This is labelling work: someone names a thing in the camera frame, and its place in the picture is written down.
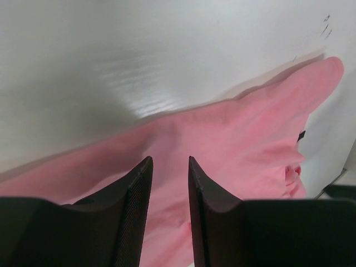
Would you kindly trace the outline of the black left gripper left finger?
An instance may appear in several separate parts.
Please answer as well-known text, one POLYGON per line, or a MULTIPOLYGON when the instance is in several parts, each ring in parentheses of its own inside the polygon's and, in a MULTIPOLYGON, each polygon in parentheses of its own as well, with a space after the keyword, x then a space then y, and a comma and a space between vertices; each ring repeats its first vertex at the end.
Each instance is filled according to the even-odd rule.
POLYGON ((139 266, 153 160, 74 204, 1 198, 2 266, 139 266))

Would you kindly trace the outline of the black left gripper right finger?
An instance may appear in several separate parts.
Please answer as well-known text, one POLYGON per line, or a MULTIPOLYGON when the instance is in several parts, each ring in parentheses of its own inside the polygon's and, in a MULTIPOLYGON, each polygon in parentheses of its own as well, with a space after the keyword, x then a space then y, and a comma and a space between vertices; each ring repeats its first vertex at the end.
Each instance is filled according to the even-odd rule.
POLYGON ((355 200, 241 200, 189 159, 195 266, 354 266, 355 200))

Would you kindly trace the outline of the light pink t shirt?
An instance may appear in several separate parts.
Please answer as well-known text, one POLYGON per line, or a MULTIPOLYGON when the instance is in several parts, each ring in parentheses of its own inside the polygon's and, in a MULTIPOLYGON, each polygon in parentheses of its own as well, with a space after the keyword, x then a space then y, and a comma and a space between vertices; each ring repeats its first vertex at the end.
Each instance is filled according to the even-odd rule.
POLYGON ((2 182, 1 195, 72 204, 150 156, 153 181, 140 264, 188 266, 189 157, 242 199, 304 197, 297 139, 343 73, 336 57, 311 63, 242 98, 173 113, 59 156, 2 182))

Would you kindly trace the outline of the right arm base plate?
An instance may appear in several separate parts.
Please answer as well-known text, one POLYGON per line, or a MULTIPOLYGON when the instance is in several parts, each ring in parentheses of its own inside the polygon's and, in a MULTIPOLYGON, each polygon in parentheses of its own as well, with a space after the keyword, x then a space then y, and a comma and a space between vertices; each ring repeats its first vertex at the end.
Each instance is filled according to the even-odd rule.
POLYGON ((356 200, 356 186, 332 184, 324 188, 324 193, 334 199, 356 200))

